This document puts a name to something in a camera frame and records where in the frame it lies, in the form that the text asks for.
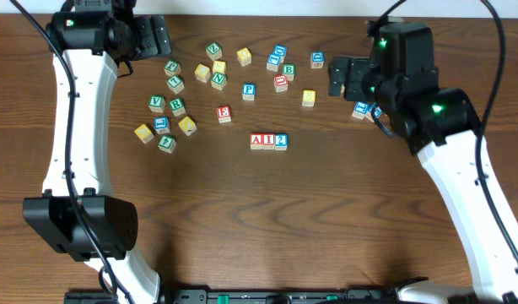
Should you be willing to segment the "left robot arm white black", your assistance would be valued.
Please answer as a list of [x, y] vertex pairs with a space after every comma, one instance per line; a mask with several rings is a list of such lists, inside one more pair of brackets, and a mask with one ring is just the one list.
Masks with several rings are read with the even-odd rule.
[[136, 245], [138, 212], [112, 194], [108, 163], [111, 96], [118, 68], [168, 55], [160, 15], [135, 16], [134, 0], [73, 0], [40, 27], [53, 55], [57, 108], [51, 162], [23, 216], [55, 251], [97, 272], [100, 291], [67, 303], [168, 303], [170, 293]]

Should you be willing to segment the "blue 2 number block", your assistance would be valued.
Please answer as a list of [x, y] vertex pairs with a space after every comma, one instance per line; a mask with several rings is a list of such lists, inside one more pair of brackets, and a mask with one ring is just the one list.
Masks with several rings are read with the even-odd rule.
[[289, 145], [288, 134], [277, 133], [275, 135], [275, 150], [286, 150]]

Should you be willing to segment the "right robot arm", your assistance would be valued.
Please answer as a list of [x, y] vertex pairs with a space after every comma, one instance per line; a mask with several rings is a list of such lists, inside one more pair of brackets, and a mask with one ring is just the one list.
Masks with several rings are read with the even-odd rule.
[[494, 174], [482, 122], [467, 94], [442, 89], [430, 28], [420, 22], [370, 21], [368, 57], [337, 56], [329, 93], [369, 103], [390, 120], [438, 188], [461, 239], [472, 285], [412, 279], [392, 290], [402, 302], [518, 303], [518, 222]]

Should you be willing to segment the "red A letter block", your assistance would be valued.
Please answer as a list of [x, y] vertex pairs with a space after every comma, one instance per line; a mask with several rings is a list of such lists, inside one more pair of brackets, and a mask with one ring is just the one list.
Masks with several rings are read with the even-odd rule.
[[250, 148], [251, 149], [262, 149], [263, 140], [262, 133], [252, 133], [250, 135]]

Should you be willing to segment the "red I letter block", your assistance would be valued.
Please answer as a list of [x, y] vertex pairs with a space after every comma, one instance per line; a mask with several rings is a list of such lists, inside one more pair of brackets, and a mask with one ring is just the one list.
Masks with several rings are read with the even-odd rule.
[[274, 133], [263, 133], [262, 134], [262, 148], [264, 150], [275, 150], [275, 134]]

